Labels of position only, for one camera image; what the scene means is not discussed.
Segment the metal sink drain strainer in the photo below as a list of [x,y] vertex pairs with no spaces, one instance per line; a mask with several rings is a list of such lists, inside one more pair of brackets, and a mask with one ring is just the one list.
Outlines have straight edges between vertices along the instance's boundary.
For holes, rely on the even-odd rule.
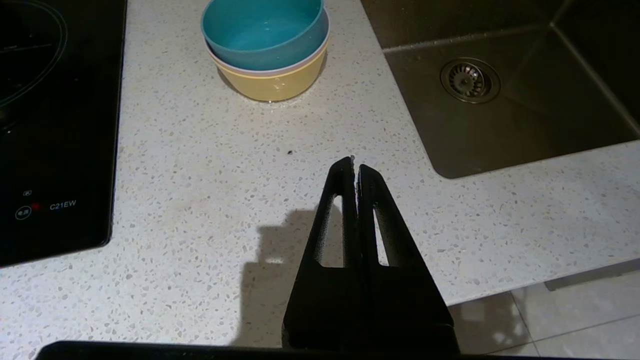
[[468,104],[489,103],[502,89],[501,78],[493,66],[471,57],[450,60],[442,67],[439,81],[448,95]]

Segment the stainless steel sink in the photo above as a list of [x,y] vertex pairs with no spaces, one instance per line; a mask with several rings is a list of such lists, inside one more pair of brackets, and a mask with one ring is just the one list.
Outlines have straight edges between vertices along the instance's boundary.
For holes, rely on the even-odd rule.
[[[640,0],[361,0],[434,170],[457,179],[640,140]],[[471,58],[502,89],[450,96]]]

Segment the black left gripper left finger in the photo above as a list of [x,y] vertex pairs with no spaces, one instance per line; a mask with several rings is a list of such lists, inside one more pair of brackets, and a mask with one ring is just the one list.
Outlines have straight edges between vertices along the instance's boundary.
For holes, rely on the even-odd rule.
[[[322,351],[362,351],[365,322],[362,242],[354,160],[330,167],[282,322],[284,346]],[[342,198],[343,265],[320,264],[334,198]]]

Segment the yellow plastic bowl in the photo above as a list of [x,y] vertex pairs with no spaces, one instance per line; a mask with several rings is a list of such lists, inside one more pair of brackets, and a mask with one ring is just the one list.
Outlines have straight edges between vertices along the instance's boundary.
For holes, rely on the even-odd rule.
[[238,93],[251,100],[277,102],[295,98],[314,84],[322,71],[328,47],[324,43],[291,70],[267,71],[263,74],[233,69],[212,52],[209,55],[222,76]]

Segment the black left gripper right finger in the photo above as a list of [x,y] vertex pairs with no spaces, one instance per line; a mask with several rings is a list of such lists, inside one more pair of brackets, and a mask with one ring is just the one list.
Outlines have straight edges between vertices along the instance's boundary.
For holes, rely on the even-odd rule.
[[358,174],[358,233],[365,321],[374,345],[410,353],[459,353],[453,317],[382,175]]

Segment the pink plastic bowl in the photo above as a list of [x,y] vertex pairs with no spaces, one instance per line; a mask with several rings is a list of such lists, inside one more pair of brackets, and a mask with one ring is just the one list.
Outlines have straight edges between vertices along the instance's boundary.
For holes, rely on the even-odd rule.
[[302,33],[296,33],[293,25],[272,32],[250,27],[233,36],[232,44],[240,50],[213,46],[205,38],[211,57],[223,68],[247,76],[279,76],[302,69],[322,55],[329,43],[331,22],[326,13]]

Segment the black induction cooktop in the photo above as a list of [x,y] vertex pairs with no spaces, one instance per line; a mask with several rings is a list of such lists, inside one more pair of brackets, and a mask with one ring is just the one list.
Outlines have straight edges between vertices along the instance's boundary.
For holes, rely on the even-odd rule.
[[0,0],[0,269],[105,246],[127,0]]

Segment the blue plastic bowl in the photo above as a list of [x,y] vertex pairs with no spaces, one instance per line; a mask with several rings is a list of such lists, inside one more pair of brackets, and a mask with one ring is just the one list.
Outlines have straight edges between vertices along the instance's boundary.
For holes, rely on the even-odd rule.
[[327,36],[329,19],[324,0],[210,0],[200,28],[225,63],[271,71],[313,54]]

